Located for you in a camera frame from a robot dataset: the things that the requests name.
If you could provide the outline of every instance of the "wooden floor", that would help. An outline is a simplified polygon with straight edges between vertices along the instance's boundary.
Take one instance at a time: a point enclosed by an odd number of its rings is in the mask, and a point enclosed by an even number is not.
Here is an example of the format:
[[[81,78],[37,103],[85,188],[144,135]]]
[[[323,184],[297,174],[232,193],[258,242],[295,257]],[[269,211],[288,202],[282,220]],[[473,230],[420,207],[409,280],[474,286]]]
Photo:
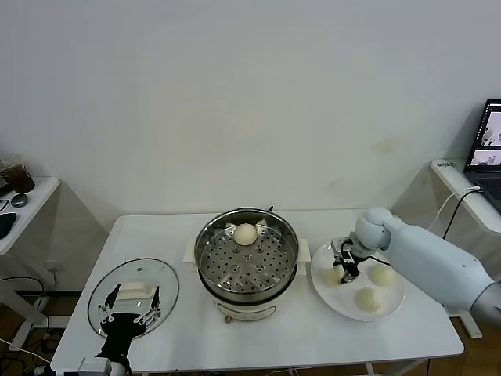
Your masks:
[[[50,315],[70,315],[77,303],[77,298],[51,298],[44,312]],[[12,339],[16,329],[22,320],[19,315],[11,309],[3,306],[0,308],[0,338],[5,340]],[[453,358],[435,359],[430,362],[427,373],[427,361],[414,368],[408,376],[501,376],[501,331],[480,324],[484,334],[483,339],[469,339],[461,323],[453,319],[454,326],[458,330],[463,340],[465,351],[460,356]],[[32,352],[50,360],[51,353],[43,353],[40,347],[40,339],[44,336],[45,330],[33,330],[27,340],[28,347]],[[49,337],[51,341],[47,342],[50,346],[55,346],[59,340],[57,333]],[[2,351],[2,360],[0,361],[0,376],[20,376],[23,369],[31,369],[34,366],[32,356],[18,352],[8,352],[8,346],[0,344]],[[43,361],[35,359],[36,364]],[[374,364],[374,370],[377,373],[384,372],[391,365],[389,363]],[[254,371],[225,371],[225,376],[266,376],[270,372],[276,371],[275,376],[288,376],[287,370],[254,370]],[[335,367],[315,367],[309,369],[297,370],[299,376],[341,376],[366,374],[366,368],[363,365],[335,366]],[[184,374],[184,376],[199,376],[199,374]]]

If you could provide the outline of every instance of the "laptop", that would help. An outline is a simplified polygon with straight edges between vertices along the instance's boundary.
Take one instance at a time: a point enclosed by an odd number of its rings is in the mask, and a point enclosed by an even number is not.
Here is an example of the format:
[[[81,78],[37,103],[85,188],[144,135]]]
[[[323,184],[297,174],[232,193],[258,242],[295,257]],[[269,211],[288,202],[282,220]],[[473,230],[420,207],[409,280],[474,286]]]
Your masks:
[[[488,99],[464,175],[501,212],[501,99]]]

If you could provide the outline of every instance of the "iced coffee cup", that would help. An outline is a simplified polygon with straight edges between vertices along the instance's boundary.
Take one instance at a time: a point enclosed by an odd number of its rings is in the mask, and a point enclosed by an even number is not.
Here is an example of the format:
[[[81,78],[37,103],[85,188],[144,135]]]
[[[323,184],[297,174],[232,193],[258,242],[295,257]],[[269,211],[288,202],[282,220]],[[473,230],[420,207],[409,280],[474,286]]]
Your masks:
[[[0,177],[17,193],[27,193],[34,189],[34,181],[19,154],[0,156]]]

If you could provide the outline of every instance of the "white desk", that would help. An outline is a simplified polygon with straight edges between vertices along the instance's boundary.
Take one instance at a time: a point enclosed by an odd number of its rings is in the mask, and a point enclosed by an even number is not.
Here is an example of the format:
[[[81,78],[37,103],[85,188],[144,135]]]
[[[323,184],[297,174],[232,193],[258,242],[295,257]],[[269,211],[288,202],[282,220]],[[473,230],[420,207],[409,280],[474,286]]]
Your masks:
[[[5,209],[2,210],[2,214],[16,213],[17,219],[9,234],[0,240],[0,256],[5,255],[10,250],[59,185],[59,179],[53,177],[33,178],[33,180],[35,182],[35,188],[31,192],[26,193],[29,197],[26,206],[14,208],[9,203]],[[10,200],[15,194],[15,192],[11,192],[0,198],[2,200]],[[31,261],[26,260],[25,263],[26,265],[30,265]],[[42,283],[45,285],[45,288],[49,287],[49,283],[46,280],[43,280]],[[8,307],[26,319],[17,331],[13,339],[14,346],[11,346],[10,350],[15,351],[23,345],[32,327],[47,326],[48,318],[41,313],[41,311],[45,308],[48,301],[48,298],[38,298],[32,306],[10,288],[6,287],[4,284],[0,284],[0,302],[5,303]],[[66,327],[68,322],[67,316],[50,316],[49,319],[50,327]]]
[[[466,161],[461,159],[437,159],[431,162],[431,169],[451,192],[459,191],[457,196],[461,197],[465,194],[464,189],[473,186],[463,174],[465,164]],[[481,194],[465,197],[463,205],[484,230],[501,235],[501,214]]]
[[[356,210],[280,213],[312,252],[331,237],[352,230]],[[117,265],[152,257],[168,262],[179,278],[179,298],[171,315],[154,331],[132,342],[134,372],[308,367],[454,356],[463,351],[445,310],[406,282],[406,297],[392,317],[372,323],[333,311],[297,277],[275,315],[253,323],[224,323],[196,272],[182,258],[189,239],[215,215],[137,215],[120,217],[82,292],[51,367],[74,371],[104,341],[89,326],[87,304],[94,287]]]
[[[29,197],[29,201],[26,206],[22,208],[14,208],[11,204],[8,204],[5,209],[2,210],[4,213],[16,213],[17,219],[14,222],[14,226],[10,230],[10,233],[0,239],[0,256],[4,255],[13,246],[19,236],[23,233],[24,229],[30,224],[31,220],[40,211],[41,207],[44,206],[45,202],[51,197],[56,188],[59,185],[59,179],[53,177],[47,178],[33,178],[35,187],[31,192],[26,193]],[[10,200],[15,196],[16,192],[11,192],[4,197],[0,197],[0,200]]]

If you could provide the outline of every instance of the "glass lid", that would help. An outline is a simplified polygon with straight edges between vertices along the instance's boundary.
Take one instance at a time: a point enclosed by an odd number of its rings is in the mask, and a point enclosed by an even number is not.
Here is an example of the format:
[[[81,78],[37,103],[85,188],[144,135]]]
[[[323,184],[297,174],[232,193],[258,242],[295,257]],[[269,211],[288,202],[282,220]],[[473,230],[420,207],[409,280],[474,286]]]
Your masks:
[[[120,284],[112,309],[107,308],[106,299]],[[155,258],[140,258],[123,263],[109,272],[98,283],[88,301],[88,322],[94,331],[106,337],[101,329],[103,308],[111,313],[147,314],[158,291],[159,303],[156,311],[160,316],[152,316],[146,329],[150,333],[169,316],[178,300],[179,282],[175,271],[167,263]]]

